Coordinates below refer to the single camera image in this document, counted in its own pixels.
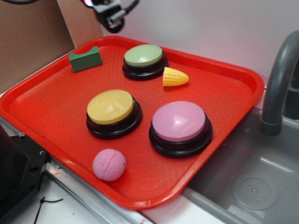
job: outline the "gray faucet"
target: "gray faucet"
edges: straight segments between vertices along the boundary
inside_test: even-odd
[[[261,116],[260,131],[281,132],[282,115],[299,119],[299,30],[284,41],[274,62]]]

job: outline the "black button base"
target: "black button base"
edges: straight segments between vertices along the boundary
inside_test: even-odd
[[[195,138],[182,142],[171,142],[160,138],[151,124],[149,139],[153,148],[160,154],[171,158],[187,158],[202,152],[211,142],[213,127],[206,116],[204,130]]]
[[[164,72],[164,68],[168,66],[168,59],[163,51],[162,54],[163,56],[158,62],[143,67],[135,67],[128,65],[124,59],[122,71],[127,78],[134,80],[148,80],[156,78],[162,75]]]
[[[86,124],[92,134],[100,139],[116,139],[132,132],[142,120],[142,110],[140,104],[134,101],[132,112],[123,120],[110,124],[100,125],[90,120],[86,114]]]

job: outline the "tray rim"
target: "tray rim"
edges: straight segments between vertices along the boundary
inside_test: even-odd
[[[129,44],[131,47],[140,45],[140,44],[146,44],[145,42],[141,41],[136,41],[132,39],[128,39],[125,37],[120,37],[120,36],[105,36],[101,37],[95,40],[92,40],[90,42],[87,42],[86,44],[82,45],[78,49],[74,49],[70,53],[77,53],[81,54],[84,52],[87,52],[90,50],[92,46],[106,46],[106,45],[115,45],[115,43],[120,44],[119,47],[121,46],[121,43],[126,43]],[[237,65],[232,65],[224,62],[219,62],[213,59],[208,59],[204,58],[201,56],[195,56],[191,55],[188,53],[180,52],[177,50],[172,50],[168,48],[161,47],[163,51],[167,52],[167,56],[169,57],[169,60],[173,58],[173,55],[179,54],[180,56],[186,58],[186,61],[196,60],[198,67],[201,66],[201,64],[209,64],[211,66],[211,70],[214,71],[209,71],[212,73],[215,73],[217,75],[220,75],[217,73],[219,69],[225,69],[229,71],[235,71],[236,73],[244,73],[246,74],[246,77],[242,77],[241,79],[238,79],[241,82],[244,82],[247,85],[249,83],[252,83],[254,86],[249,86],[252,95],[251,98],[248,100],[248,102],[240,108],[240,110],[237,112],[237,119],[234,118],[233,122],[229,122],[227,126],[225,126],[213,139],[213,141],[208,145],[206,150],[204,150],[195,160],[195,162],[190,166],[190,168],[181,176],[181,178],[177,181],[175,185],[168,191],[164,192],[163,194],[156,196],[154,198],[150,198],[148,200],[135,200],[131,198],[127,198],[124,195],[119,194],[115,189],[112,189],[109,185],[107,185],[105,182],[102,182],[101,191],[105,196],[107,196],[110,200],[116,202],[118,205],[133,209],[133,210],[142,210],[142,209],[149,209],[156,207],[158,205],[163,204],[164,202],[169,201],[170,199],[174,198],[177,196],[183,188],[187,185],[187,183],[190,181],[190,179],[198,172],[201,167],[205,164],[205,162],[209,159],[209,157],[217,150],[217,148],[221,145],[221,143],[228,137],[228,135],[233,131],[233,129],[238,125],[238,123],[245,117],[245,115],[250,111],[250,109],[254,106],[256,101],[261,97],[261,95],[264,92],[264,83],[262,78],[255,73],[252,70],[249,70],[244,67],[240,67]],[[56,147],[54,144],[52,144],[49,141],[45,141],[45,139],[42,138],[39,134],[35,133],[35,131],[24,124],[21,120],[15,118],[12,114],[9,113],[9,106],[11,103],[16,100],[19,96],[36,86],[37,84],[41,83],[42,81],[46,80],[50,76],[52,76],[54,73],[53,71],[55,70],[61,70],[61,68],[56,69],[55,67],[58,64],[63,65],[64,67],[69,65],[69,58],[68,55],[66,54],[65,56],[62,56],[60,59],[54,61],[53,63],[49,64],[45,68],[41,69],[37,73],[33,74],[32,76],[26,78],[16,86],[12,87],[9,89],[7,92],[5,92],[2,97],[0,98],[0,116],[2,116],[4,119],[6,119],[9,123],[14,125],[17,129],[20,131],[23,131],[25,134],[27,134],[29,137],[34,139],[38,144],[40,144],[43,148],[47,150],[47,148],[51,148],[53,157],[54,159],[58,160],[60,163],[65,165],[67,168],[69,168],[72,172],[74,172],[76,175],[80,176],[80,173],[82,171],[85,171],[85,169],[77,163],[70,163],[70,156],[65,153],[64,151],[61,151],[58,147]],[[57,159],[55,155],[60,154],[63,156],[62,159]],[[94,178],[94,176],[91,173],[86,174],[86,176],[81,177],[83,178],[87,183],[91,182],[91,179]]]

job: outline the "sink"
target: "sink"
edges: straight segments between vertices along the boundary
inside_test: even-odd
[[[281,134],[269,137],[259,131],[260,117],[253,108],[188,188],[234,223],[298,223],[298,122],[284,118]]]

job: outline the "yellow corn toy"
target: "yellow corn toy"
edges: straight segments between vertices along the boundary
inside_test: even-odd
[[[176,69],[165,67],[163,73],[163,86],[177,86],[186,84],[189,77]]]

